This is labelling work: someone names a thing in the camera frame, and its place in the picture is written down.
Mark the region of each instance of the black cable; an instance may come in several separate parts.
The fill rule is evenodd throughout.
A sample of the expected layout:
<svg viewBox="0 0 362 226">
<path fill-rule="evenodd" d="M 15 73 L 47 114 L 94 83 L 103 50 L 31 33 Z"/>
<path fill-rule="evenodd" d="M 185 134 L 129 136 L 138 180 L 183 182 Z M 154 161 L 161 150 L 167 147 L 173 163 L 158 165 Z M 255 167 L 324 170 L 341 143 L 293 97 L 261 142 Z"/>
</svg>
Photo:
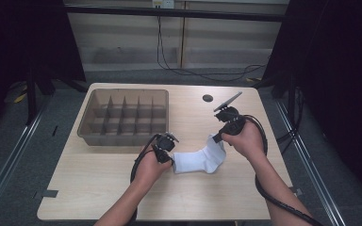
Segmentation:
<svg viewBox="0 0 362 226">
<path fill-rule="evenodd" d="M 245 119 L 252 122 L 259 130 L 261 136 L 262 136 L 262 141 L 263 141 L 263 152 L 264 154 L 267 156 L 267 151 L 268 151 L 268 143 L 267 143 L 267 139 L 266 139 L 266 134 L 264 132 L 263 126 L 260 124 L 260 122 L 253 116 L 249 116 L 249 115 L 244 115 Z M 313 225 L 313 226 L 321 226 L 322 224 L 319 223 L 318 221 L 316 221 L 315 219 L 313 219 L 311 216 L 302 213 L 301 211 L 283 203 L 278 201 L 277 199 L 275 199 L 273 196 L 271 196 L 269 193 L 267 193 L 263 186 L 260 184 L 260 182 L 258 181 L 257 176 L 255 177 L 255 186 L 257 188 L 257 191 L 260 193 L 260 195 L 266 199 L 267 201 L 273 203 L 274 205 L 288 211 L 289 213 L 291 213 L 292 215 L 306 221 L 307 223 Z"/>
<path fill-rule="evenodd" d="M 297 87 L 296 89 L 298 90 L 298 97 L 296 98 L 296 103 L 299 107 L 298 119 L 296 122 L 293 123 L 293 128 L 291 130 L 289 130 L 285 135 L 276 139 L 277 143 L 281 144 L 282 142 L 284 142 L 285 140 L 287 140 L 290 137 L 290 141 L 289 141 L 287 147 L 281 152 L 281 154 L 284 154 L 287 151 L 289 145 L 296 138 L 296 135 L 298 134 L 298 131 L 299 131 L 299 126 L 302 121 L 302 116 L 303 116 L 303 111 L 304 111 L 304 96 L 299 87 Z"/>
<path fill-rule="evenodd" d="M 153 150 L 147 151 L 149 145 L 155 140 L 155 138 L 159 137 L 159 134 L 155 134 L 152 136 L 149 141 L 146 143 L 145 147 L 143 147 L 142 151 L 138 155 L 137 159 L 135 159 L 134 166 L 131 170 L 131 176 L 130 176 L 130 184 L 134 181 L 135 175 L 137 174 L 138 166 L 140 165 L 140 161 L 142 161 L 142 158 L 147 155 L 149 152 L 152 152 Z M 126 225 L 132 225 L 135 220 L 137 219 L 137 213 L 138 213 L 138 207 L 135 209 L 134 214 L 132 215 L 131 219 L 128 221 Z"/>
<path fill-rule="evenodd" d="M 216 82 L 232 82 L 232 81 L 239 80 L 240 78 L 245 76 L 246 73 L 251 73 L 253 71 L 256 71 L 260 68 L 267 66 L 267 64 L 252 64 L 252 65 L 245 67 L 242 73 L 194 73 L 192 71 L 185 70 L 185 69 L 172 69 L 169 66 L 169 64 L 167 63 L 166 57 L 164 56 L 163 39 L 162 39 L 162 35 L 161 35 L 161 18 L 160 17 L 157 17 L 157 22 L 158 22 L 158 34 L 157 34 L 156 62 L 158 64 L 158 66 L 160 66 L 160 68 L 162 68 L 164 70 L 169 70 L 173 73 L 177 73 L 179 75 L 184 75 L 184 76 L 185 75 L 186 76 L 196 75 L 196 76 L 200 76 L 202 78 L 205 78 L 205 79 L 208 79 L 211 81 L 216 81 Z M 159 52 L 161 52 L 165 66 L 163 66 L 159 61 Z M 210 75 L 239 75 L 239 76 L 236 78 L 231 78 L 231 79 L 216 79 L 216 78 L 209 77 Z"/>
</svg>

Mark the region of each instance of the dark background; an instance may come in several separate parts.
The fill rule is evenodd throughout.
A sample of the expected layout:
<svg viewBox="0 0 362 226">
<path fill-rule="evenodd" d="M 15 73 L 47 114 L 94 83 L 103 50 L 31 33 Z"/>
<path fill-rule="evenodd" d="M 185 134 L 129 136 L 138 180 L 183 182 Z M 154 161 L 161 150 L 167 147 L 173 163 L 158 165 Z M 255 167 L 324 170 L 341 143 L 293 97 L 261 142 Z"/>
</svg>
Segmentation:
<svg viewBox="0 0 362 226">
<path fill-rule="evenodd" d="M 340 158 L 362 182 L 362 1 L 289 2 L 263 79 L 300 87 Z"/>
<path fill-rule="evenodd" d="M 73 31 L 64 10 L 35 10 L 29 4 L 61 0 L 0 0 L 0 111 L 9 86 L 32 78 L 48 94 L 50 79 L 85 81 Z"/>
</svg>

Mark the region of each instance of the table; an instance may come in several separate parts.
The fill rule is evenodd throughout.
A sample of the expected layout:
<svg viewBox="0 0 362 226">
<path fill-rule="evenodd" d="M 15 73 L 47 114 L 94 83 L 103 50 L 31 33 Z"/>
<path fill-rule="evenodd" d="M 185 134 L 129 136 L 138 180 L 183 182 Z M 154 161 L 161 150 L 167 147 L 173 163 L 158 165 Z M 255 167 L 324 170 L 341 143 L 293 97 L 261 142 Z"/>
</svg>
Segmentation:
<svg viewBox="0 0 362 226">
<path fill-rule="evenodd" d="M 166 89 L 169 92 L 169 130 L 180 140 L 173 152 L 195 152 L 206 145 L 208 134 L 223 123 L 213 109 L 242 91 L 231 106 L 257 117 L 268 141 L 268 158 L 288 186 L 292 186 L 284 160 L 256 89 L 177 85 L 92 84 L 74 122 L 48 190 L 38 210 L 42 220 L 98 219 L 129 185 L 139 147 L 89 146 L 77 135 L 78 125 L 94 89 Z M 205 94 L 214 100 L 207 103 Z M 267 205 L 255 188 L 249 162 L 224 144 L 226 158 L 213 174 L 165 172 L 139 205 L 137 220 L 269 219 Z"/>
</svg>

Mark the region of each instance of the white sock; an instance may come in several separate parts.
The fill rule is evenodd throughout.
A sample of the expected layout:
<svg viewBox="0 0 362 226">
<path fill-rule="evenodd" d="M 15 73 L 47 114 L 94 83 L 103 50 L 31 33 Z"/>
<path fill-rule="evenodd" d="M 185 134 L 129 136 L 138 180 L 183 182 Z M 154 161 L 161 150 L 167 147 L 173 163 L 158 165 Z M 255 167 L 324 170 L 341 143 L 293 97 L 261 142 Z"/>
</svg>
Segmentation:
<svg viewBox="0 0 362 226">
<path fill-rule="evenodd" d="M 194 153 L 174 153 L 174 172 L 202 171 L 213 173 L 225 159 L 225 149 L 222 141 L 214 142 L 214 135 L 209 135 L 206 146 Z"/>
</svg>

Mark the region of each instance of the black tape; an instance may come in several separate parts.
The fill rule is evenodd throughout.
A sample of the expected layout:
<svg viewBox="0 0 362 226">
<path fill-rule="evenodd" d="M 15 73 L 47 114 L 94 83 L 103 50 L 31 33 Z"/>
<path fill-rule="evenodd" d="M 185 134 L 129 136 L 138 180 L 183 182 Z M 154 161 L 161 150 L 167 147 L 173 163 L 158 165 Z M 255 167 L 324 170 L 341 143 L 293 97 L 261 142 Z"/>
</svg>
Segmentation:
<svg viewBox="0 0 362 226">
<path fill-rule="evenodd" d="M 55 198 L 58 195 L 58 190 L 36 191 L 33 199 L 42 200 L 43 197 Z"/>
<path fill-rule="evenodd" d="M 296 196 L 301 196 L 301 195 L 304 194 L 300 188 L 296 188 L 296 187 L 294 187 L 294 186 L 290 186 L 289 189 L 290 189 Z"/>
</svg>

